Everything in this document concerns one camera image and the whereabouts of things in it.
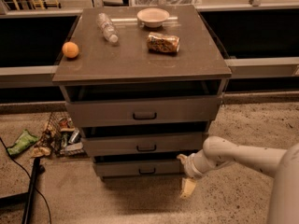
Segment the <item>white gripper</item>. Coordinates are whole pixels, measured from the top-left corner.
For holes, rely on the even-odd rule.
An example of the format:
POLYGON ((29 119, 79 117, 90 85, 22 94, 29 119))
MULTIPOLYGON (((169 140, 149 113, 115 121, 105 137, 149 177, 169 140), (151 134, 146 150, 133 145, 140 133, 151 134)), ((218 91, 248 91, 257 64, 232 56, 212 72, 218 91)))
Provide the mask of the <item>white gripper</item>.
POLYGON ((204 161, 204 153, 200 150, 197 153, 193 153, 188 157, 184 154, 178 154, 177 159, 183 164, 184 171, 187 177, 181 181, 180 198, 189 198, 195 190, 197 181, 194 179, 200 179, 204 176, 204 172, 200 170, 200 164, 204 161))

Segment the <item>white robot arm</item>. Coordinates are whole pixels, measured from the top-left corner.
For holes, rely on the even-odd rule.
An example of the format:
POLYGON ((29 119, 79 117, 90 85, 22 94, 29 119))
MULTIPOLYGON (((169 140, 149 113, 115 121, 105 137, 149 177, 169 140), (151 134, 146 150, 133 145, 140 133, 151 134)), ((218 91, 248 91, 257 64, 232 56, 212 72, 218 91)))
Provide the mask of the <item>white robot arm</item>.
POLYGON ((197 180, 235 162, 274 179, 267 224, 298 224, 299 144, 289 149, 250 147, 209 136, 200 151, 189 156, 179 154, 177 159, 186 175, 182 179, 181 198, 192 195, 197 180))

